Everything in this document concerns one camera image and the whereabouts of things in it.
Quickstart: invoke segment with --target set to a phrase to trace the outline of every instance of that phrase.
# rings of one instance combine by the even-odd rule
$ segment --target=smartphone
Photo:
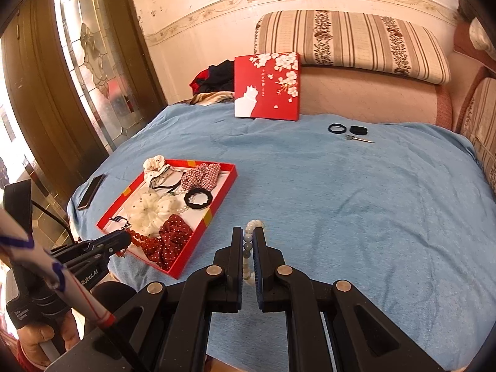
[[[88,186],[88,189],[84,192],[83,198],[79,202],[79,205],[77,207],[78,210],[83,210],[90,206],[91,200],[93,200],[93,197],[95,197],[95,193],[100,187],[100,184],[102,184],[104,178],[105,175],[98,175],[93,178],[90,186]]]

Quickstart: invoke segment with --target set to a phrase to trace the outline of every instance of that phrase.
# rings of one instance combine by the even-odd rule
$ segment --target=finger
[[[60,326],[60,335],[65,341],[65,349],[69,351],[77,343],[79,343],[79,332],[76,319],[72,312],[67,312]]]
[[[49,341],[54,336],[54,330],[45,324],[28,325],[17,331],[22,350],[28,360],[34,364],[48,366],[50,361],[40,347],[40,343]]]

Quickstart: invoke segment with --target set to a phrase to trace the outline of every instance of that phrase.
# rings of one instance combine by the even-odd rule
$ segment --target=pearl bracelet
[[[250,265],[248,263],[248,259],[251,257],[251,249],[253,248],[253,231],[255,228],[264,228],[264,223],[259,219],[252,219],[247,223],[245,228],[245,236],[243,240],[245,244],[243,245],[243,279],[249,285],[255,285],[255,273],[250,272]]]

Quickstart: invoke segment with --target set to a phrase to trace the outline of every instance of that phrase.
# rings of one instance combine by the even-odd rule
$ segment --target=metal rivet
[[[149,294],[158,294],[162,292],[163,287],[161,283],[151,283],[148,287],[146,287],[146,290]]]
[[[220,266],[213,265],[207,267],[208,275],[219,275],[220,273],[222,273],[222,267]]]
[[[277,272],[281,275],[290,275],[293,269],[289,266],[279,266],[277,267]]]
[[[341,280],[336,283],[336,288],[342,292],[348,292],[351,289],[351,284],[346,280]]]

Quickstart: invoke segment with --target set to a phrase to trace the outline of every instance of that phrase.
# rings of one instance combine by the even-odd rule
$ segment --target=blue blanket
[[[232,104],[174,105],[122,144],[84,211],[69,214],[83,239],[141,172],[169,158],[231,162],[239,176],[185,268],[184,280],[228,246],[234,226],[262,219],[287,264],[332,283],[347,279],[445,369],[467,365],[496,319],[496,204],[464,137],[418,123],[362,124],[335,115],[300,121],[234,118]],[[375,144],[331,134],[368,127]],[[142,288],[177,282],[132,256],[110,270]],[[242,311],[214,314],[208,354],[247,371],[288,369],[284,314],[262,314],[244,284]]]

